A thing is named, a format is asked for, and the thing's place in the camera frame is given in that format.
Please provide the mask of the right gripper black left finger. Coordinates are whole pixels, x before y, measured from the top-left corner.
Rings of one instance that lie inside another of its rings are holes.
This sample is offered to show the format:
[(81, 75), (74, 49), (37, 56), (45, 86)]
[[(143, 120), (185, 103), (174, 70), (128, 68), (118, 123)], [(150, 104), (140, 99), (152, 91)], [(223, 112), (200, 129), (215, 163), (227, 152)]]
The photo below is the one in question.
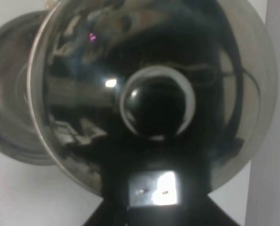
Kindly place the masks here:
[(130, 226), (127, 199), (104, 199), (84, 226)]

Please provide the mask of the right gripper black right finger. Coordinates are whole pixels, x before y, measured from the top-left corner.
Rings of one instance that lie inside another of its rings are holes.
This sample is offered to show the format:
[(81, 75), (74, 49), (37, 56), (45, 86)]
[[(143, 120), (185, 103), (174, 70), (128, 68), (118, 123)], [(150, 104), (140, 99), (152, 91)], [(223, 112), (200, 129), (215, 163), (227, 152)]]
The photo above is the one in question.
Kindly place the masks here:
[(208, 196), (188, 202), (181, 208), (178, 226), (238, 226), (211, 198)]

